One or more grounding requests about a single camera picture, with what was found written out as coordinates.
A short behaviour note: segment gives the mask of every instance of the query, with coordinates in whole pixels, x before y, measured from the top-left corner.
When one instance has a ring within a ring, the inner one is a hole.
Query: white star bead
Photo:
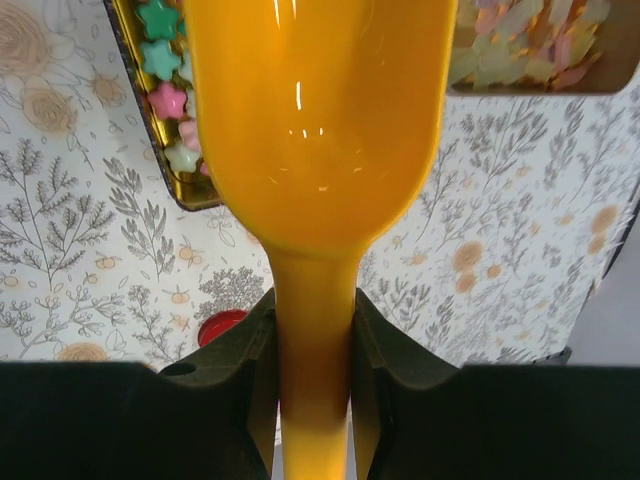
[[[191,69],[191,53],[189,53],[188,50],[184,52],[184,63],[180,67],[180,70],[178,70],[178,73],[182,78],[184,78],[185,80],[189,80],[191,83],[193,83],[193,70]]]
[[[169,160],[171,170],[175,173],[196,171],[196,164],[200,158],[200,153],[195,152],[185,146],[182,140],[178,140],[172,147],[164,149],[164,155]]]

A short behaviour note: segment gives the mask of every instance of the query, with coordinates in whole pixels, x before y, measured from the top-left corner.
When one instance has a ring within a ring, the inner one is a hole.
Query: pink star bead
[[[178,132],[182,142],[187,148],[194,152],[202,153],[202,147],[200,146],[200,137],[198,137],[198,124],[195,120],[186,120],[178,125]]]
[[[187,94],[175,89],[169,82],[162,82],[154,92],[147,95],[147,99],[160,120],[180,119],[184,115]]]

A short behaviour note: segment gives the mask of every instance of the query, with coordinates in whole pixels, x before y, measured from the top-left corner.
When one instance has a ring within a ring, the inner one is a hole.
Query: botanical print background
[[[140,360],[250,308],[267,259],[173,202],[100,0],[0,0],[0,358]],[[628,220],[640,80],[613,97],[447,99],[433,173],[360,286],[444,359],[559,352]]]

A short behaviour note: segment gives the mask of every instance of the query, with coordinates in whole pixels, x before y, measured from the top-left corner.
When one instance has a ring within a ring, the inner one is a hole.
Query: yellow spoon
[[[440,134],[455,0],[188,0],[204,158],[273,270],[288,480],[345,476],[359,261]]]

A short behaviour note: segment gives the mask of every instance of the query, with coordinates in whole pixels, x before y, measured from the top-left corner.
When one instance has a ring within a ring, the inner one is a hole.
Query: teal star bead
[[[157,75],[165,82],[171,80],[174,70],[182,63],[180,57],[171,51],[166,40],[143,42],[140,44],[140,50],[144,55],[142,70],[150,75]]]
[[[144,22],[147,37],[151,40],[176,38],[176,23],[180,20],[180,13],[168,7],[163,0],[150,0],[146,5],[141,5],[138,15]]]
[[[164,149],[164,156],[169,160],[172,171],[193,173],[196,171],[200,153],[187,148],[182,140],[178,140],[174,146]]]

